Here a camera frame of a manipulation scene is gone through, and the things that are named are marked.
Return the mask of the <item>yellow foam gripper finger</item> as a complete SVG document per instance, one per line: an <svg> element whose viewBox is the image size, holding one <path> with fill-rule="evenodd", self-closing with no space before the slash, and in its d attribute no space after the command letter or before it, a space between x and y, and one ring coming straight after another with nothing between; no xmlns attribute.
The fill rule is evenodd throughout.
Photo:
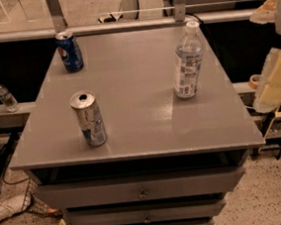
<svg viewBox="0 0 281 225"><path fill-rule="evenodd" d="M256 24L270 24L275 22L275 12L278 0L266 0L250 15L250 22Z"/></svg>
<svg viewBox="0 0 281 225"><path fill-rule="evenodd" d="M271 112L281 105L281 50L272 48L265 58L253 107L256 112Z"/></svg>

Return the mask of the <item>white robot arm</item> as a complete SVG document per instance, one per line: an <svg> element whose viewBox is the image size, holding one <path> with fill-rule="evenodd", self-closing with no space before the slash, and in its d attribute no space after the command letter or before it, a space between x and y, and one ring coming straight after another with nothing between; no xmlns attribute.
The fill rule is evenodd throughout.
<svg viewBox="0 0 281 225"><path fill-rule="evenodd" d="M249 17L250 22L272 22L281 36L281 0L267 0ZM257 112L267 113L281 105L281 50L272 48L266 56L253 101Z"/></svg>

